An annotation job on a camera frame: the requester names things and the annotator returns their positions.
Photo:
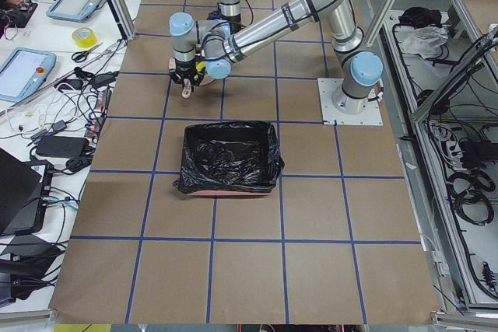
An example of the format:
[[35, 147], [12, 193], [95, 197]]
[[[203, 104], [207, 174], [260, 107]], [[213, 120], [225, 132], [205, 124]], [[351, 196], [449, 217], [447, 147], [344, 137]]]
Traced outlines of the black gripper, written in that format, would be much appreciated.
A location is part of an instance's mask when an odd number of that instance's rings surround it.
[[220, 11], [210, 12], [207, 20], [216, 20], [221, 23], [226, 35], [232, 35], [242, 30], [241, 15], [225, 16]]
[[171, 58], [169, 60], [169, 76], [174, 83], [179, 85], [184, 85], [184, 81], [187, 80], [192, 86], [200, 86], [205, 72], [198, 72], [196, 65], [195, 60], [178, 61], [176, 58]]

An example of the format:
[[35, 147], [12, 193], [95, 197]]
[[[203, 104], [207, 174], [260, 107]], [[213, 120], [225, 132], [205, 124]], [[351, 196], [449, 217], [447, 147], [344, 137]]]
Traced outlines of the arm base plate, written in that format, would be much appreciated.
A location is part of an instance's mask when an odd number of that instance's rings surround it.
[[382, 126], [379, 99], [372, 87], [367, 98], [352, 99], [342, 91], [343, 79], [319, 78], [318, 93], [322, 124], [338, 126]]

